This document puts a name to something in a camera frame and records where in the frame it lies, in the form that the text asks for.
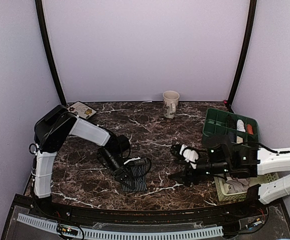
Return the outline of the navy striped boxer underwear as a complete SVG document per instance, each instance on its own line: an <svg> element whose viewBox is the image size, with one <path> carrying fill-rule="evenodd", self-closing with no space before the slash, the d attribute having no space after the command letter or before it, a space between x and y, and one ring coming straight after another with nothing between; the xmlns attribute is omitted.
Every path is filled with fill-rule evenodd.
<svg viewBox="0 0 290 240"><path fill-rule="evenodd" d="M131 158L125 163L126 168L131 172L132 179L128 176L123 179L123 182L127 185L122 185L121 190L123 193L136 193L146 192L146 174L148 160L143 158Z"/></svg>

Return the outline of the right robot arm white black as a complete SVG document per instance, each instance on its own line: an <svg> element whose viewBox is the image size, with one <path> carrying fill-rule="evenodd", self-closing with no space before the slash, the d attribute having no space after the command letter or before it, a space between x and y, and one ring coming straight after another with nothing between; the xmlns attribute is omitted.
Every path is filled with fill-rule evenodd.
<svg viewBox="0 0 290 240"><path fill-rule="evenodd" d="M247 146L219 141L206 143L203 150L175 144L170 151L178 160L184 161L185 167L169 178L184 186L220 174L247 179L289 172L275 181L257 183L247 189L247 201L240 205L240 213L245 217L251 217L259 210L259 202L266 205L290 195L290 148L270 149L259 142Z"/></svg>

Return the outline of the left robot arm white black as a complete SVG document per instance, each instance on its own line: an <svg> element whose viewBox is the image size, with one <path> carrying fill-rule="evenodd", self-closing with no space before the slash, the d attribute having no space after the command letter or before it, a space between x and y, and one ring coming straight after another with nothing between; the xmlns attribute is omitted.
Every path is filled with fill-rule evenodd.
<svg viewBox="0 0 290 240"><path fill-rule="evenodd" d="M122 185L135 189L135 178L126 167L123 153L130 150L129 139L96 126L88 120L57 105L34 126L34 143L29 150L35 156L33 192L38 200L36 210L45 218L52 218L55 206L47 197L51 195L54 160L68 136L76 136L96 144L98 153L111 169L114 178Z"/></svg>

